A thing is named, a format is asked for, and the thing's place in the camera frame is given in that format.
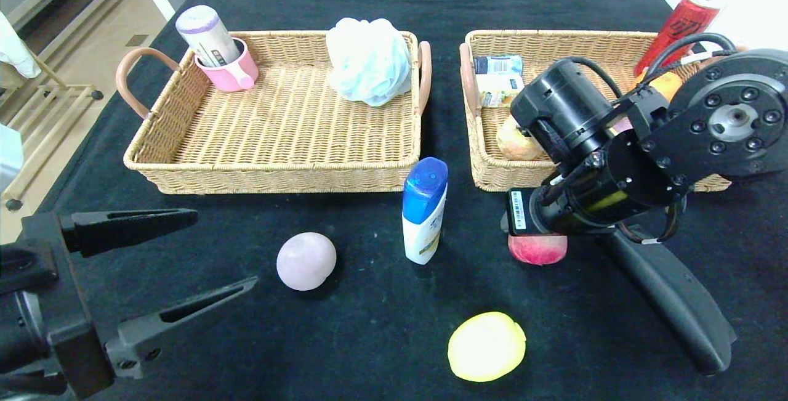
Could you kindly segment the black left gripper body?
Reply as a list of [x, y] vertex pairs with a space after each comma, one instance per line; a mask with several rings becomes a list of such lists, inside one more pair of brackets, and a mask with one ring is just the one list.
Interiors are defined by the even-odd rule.
[[2, 246], [2, 397], [86, 399], [115, 381], [73, 274], [72, 235], [53, 213]]

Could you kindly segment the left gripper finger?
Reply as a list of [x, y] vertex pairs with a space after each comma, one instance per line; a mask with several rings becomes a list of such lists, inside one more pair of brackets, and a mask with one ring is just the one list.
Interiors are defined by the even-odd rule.
[[115, 336], [105, 343], [116, 378], [144, 378], [162, 356], [196, 342], [197, 334], [223, 320], [231, 302], [250, 292], [258, 280], [243, 278], [121, 322]]
[[89, 212], [60, 216], [59, 221], [68, 251], [95, 257], [191, 227], [199, 213], [191, 208]]

